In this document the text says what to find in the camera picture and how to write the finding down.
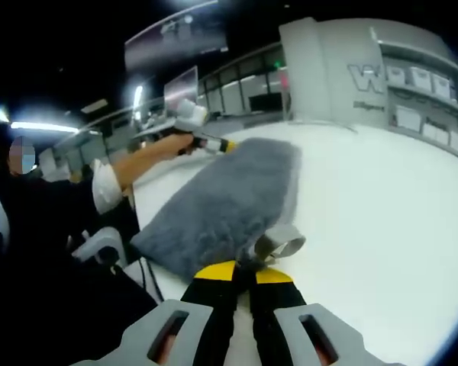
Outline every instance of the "white sleeve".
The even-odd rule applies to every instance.
[[[93,202],[99,214],[104,214],[122,201],[122,191],[112,165],[93,162],[92,193]]]

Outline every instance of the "person's hand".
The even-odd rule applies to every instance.
[[[156,152],[159,160],[169,160],[178,156],[180,150],[190,155],[193,148],[190,146],[193,142],[193,135],[187,133],[183,135],[169,135],[150,145],[150,149]]]

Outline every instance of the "dark ceiling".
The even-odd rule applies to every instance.
[[[79,110],[101,98],[113,111],[123,102],[124,42],[150,24],[202,0],[0,4],[0,103],[12,116],[22,108]],[[387,18],[442,35],[458,53],[458,5],[435,9],[431,2],[394,2],[394,6],[336,5],[304,0],[220,0],[224,7],[229,53],[199,65],[204,72],[259,46],[277,41],[278,25],[312,16]],[[178,70],[168,70],[170,78]]]

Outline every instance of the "screen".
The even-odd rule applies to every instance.
[[[168,112],[176,111],[178,103],[183,99],[189,99],[197,103],[198,94],[198,71],[197,66],[174,78],[164,88],[165,109]]]
[[[163,19],[124,45],[127,72],[152,73],[199,55],[227,51],[221,7],[205,2]]]

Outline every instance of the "black jacket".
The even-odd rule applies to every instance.
[[[154,301],[120,271],[78,263],[66,239],[97,219],[92,182],[0,173],[10,243],[0,252],[0,364],[71,364],[116,348]]]

